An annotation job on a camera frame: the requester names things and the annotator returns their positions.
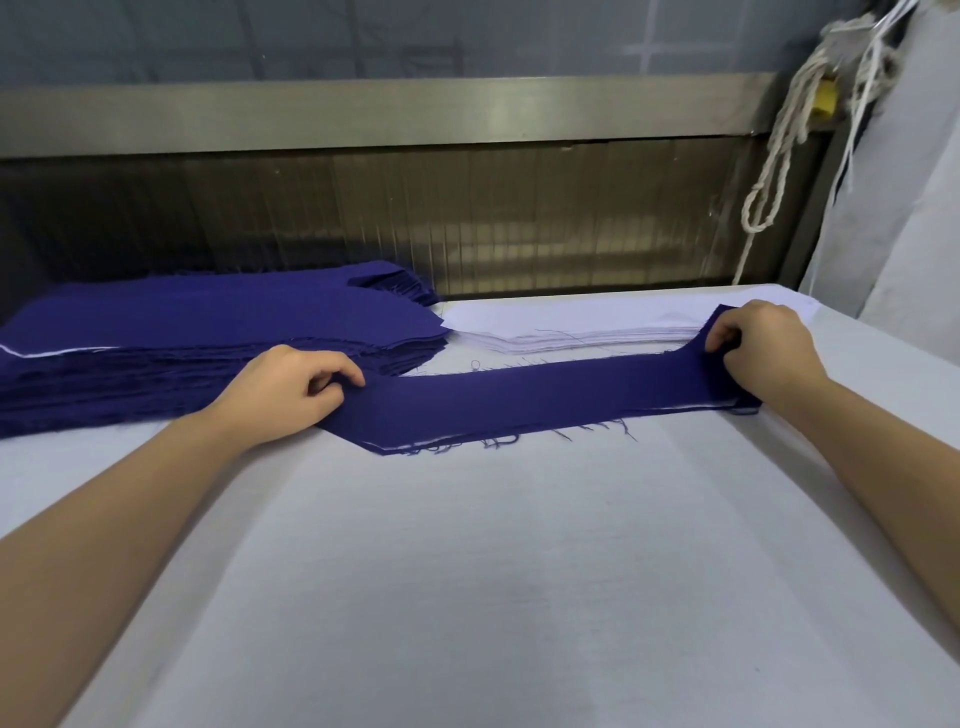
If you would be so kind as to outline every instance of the purple fabric piece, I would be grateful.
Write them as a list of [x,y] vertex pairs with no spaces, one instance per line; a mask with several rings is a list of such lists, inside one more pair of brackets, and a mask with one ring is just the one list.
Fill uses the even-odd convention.
[[279,343],[409,372],[445,346],[436,294],[383,261],[322,271],[65,284],[0,328],[0,437],[177,417]]
[[320,426],[380,454],[415,452],[578,425],[697,409],[753,410],[729,350],[706,353],[720,306],[674,352],[613,356],[456,375],[384,377],[349,388]]

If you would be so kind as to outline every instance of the white table surface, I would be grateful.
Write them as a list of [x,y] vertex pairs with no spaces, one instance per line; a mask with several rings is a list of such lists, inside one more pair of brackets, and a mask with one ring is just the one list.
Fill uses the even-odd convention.
[[[960,369],[828,309],[811,329],[832,376],[960,446]],[[453,343],[424,369],[538,359]],[[956,631],[795,433],[627,422],[443,455],[319,430],[264,449],[64,725],[960,725]],[[0,442],[0,534],[159,427]]]

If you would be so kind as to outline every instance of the person's right arm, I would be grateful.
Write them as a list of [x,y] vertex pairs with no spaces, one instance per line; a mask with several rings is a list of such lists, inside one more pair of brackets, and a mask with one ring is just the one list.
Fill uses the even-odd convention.
[[823,454],[960,626],[960,451],[831,380],[790,308],[727,311],[707,350],[738,332],[724,357],[733,378]]

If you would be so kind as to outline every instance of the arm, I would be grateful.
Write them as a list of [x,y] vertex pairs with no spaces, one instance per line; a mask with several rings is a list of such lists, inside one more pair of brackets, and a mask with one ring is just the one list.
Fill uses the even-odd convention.
[[827,459],[960,626],[960,451],[832,381],[797,314],[751,301],[707,340],[737,382]]
[[334,372],[364,383],[341,353],[260,354],[206,409],[175,420],[0,540],[0,722],[59,722],[217,474],[245,450],[340,406],[340,385],[328,384]]

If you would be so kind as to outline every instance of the rope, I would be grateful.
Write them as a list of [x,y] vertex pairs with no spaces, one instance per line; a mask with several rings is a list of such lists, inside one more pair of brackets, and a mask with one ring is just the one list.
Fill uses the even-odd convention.
[[[879,22],[875,22],[874,16],[868,12],[854,20],[830,23],[822,32],[820,45],[794,74],[767,142],[767,158],[740,212],[740,224],[747,233],[747,240],[736,265],[733,285],[739,284],[743,277],[756,236],[770,228],[777,220],[786,192],[794,148],[805,143],[809,136],[810,114],[813,111],[817,88],[827,75],[837,71],[838,60],[831,54],[834,47],[832,36],[850,32],[871,33],[870,41],[857,64],[851,97],[846,104],[852,116],[852,130],[847,139],[841,169],[834,179],[829,206],[835,201],[835,187],[842,179],[844,170],[849,170],[848,180],[852,183],[853,145],[856,141],[856,130],[859,129],[867,105],[890,90],[900,73],[900,55],[884,42],[884,38],[917,2],[918,0],[900,0]],[[818,256],[815,255],[814,258],[818,264]],[[812,277],[816,275],[814,266],[815,263],[811,262]]]

